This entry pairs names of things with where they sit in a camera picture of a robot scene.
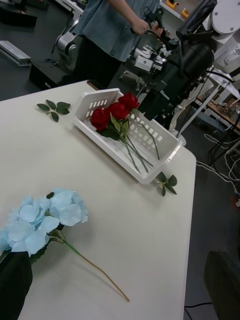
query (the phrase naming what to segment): gray floor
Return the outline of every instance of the gray floor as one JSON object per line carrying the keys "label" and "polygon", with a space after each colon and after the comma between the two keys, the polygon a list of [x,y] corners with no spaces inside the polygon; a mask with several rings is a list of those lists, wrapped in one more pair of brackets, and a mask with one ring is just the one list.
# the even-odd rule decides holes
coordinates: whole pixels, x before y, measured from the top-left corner
{"label": "gray floor", "polygon": [[[34,30],[0,23],[0,40],[12,42],[33,60],[44,60],[50,58],[53,43],[66,25],[68,15],[53,3],[47,12],[33,10],[38,16]],[[39,91],[29,80],[29,72],[30,68],[19,68],[0,56],[0,101]],[[130,89],[129,85],[119,82],[119,75],[111,87],[120,87],[123,92]],[[204,138],[204,133],[205,129],[193,124],[184,132],[184,137],[187,148],[196,158],[207,162],[207,151],[213,144]],[[223,161],[218,166],[225,169]],[[203,281],[208,252],[222,250],[237,256],[239,209],[234,210],[233,195],[229,183],[197,167],[185,298],[188,305],[210,301]],[[192,309],[189,313],[193,320],[217,320],[212,306]]]}

